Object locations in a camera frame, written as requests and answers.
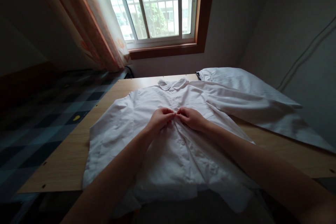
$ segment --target white cloth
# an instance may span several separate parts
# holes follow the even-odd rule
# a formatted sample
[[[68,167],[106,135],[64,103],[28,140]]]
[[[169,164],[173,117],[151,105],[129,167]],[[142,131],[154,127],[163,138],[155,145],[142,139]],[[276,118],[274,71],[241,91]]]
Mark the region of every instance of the white cloth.
[[[204,68],[197,72],[202,81],[215,82],[251,95],[275,100],[293,108],[301,109],[302,105],[288,98],[275,88],[263,82],[257,76],[240,68]]]
[[[253,142],[227,114],[336,152],[283,103],[246,94],[223,85],[181,79],[131,92],[116,100],[90,128],[90,151],[83,188],[146,126],[153,112],[168,107],[198,110],[205,118]],[[135,185],[116,209],[116,217],[154,200],[183,200],[199,188],[219,193],[235,212],[244,210],[257,188],[245,173],[214,146],[206,135],[191,130],[177,118],[150,145]]]

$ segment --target curtain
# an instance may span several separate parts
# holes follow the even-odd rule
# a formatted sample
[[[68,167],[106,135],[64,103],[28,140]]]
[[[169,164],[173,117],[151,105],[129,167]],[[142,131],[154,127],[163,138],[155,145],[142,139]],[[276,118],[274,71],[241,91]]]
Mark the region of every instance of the curtain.
[[[94,68],[117,72],[131,64],[110,0],[46,0]]]

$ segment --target shirt placket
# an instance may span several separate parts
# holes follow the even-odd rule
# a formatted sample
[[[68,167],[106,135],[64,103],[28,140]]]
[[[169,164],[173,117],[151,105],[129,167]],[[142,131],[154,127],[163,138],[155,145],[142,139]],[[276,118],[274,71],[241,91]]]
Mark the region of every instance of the shirt placket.
[[[178,109],[179,109],[179,103],[178,103],[178,99],[177,99],[178,90],[171,87],[168,91],[170,93],[171,109],[174,112],[177,112]],[[185,170],[185,182],[188,185],[193,184],[193,186],[189,188],[190,189],[189,194],[194,195],[195,193],[197,193],[197,187],[196,187],[196,185],[194,185],[195,184],[195,178],[194,178],[194,175],[191,171],[190,155],[189,155],[189,152],[188,152],[188,149],[187,149],[187,146],[186,146],[186,142],[185,142],[186,140],[184,139],[183,135],[181,135],[179,133],[179,130],[178,130],[176,125],[175,125],[175,128],[176,128],[177,134],[179,135],[177,144],[180,144],[181,157],[184,158],[183,163],[184,163],[184,170]]]

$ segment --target window frame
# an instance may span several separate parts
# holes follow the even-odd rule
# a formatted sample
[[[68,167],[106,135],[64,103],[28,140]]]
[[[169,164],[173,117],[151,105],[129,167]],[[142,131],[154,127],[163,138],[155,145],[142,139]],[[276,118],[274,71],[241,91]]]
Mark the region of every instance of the window frame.
[[[195,38],[193,42],[186,41],[183,44],[129,49],[131,59],[140,60],[145,58],[204,53],[211,3],[212,0],[197,0]]]

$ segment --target wooden table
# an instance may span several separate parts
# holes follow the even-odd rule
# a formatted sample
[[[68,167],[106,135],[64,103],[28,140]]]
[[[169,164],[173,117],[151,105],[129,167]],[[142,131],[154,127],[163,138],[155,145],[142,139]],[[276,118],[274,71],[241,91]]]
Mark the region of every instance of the wooden table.
[[[195,74],[119,80],[18,192],[81,190],[89,152],[89,128],[116,99],[133,90],[156,85],[160,79],[177,81],[182,77],[197,80]],[[336,177],[336,155],[232,118],[257,145],[285,159],[311,178]]]

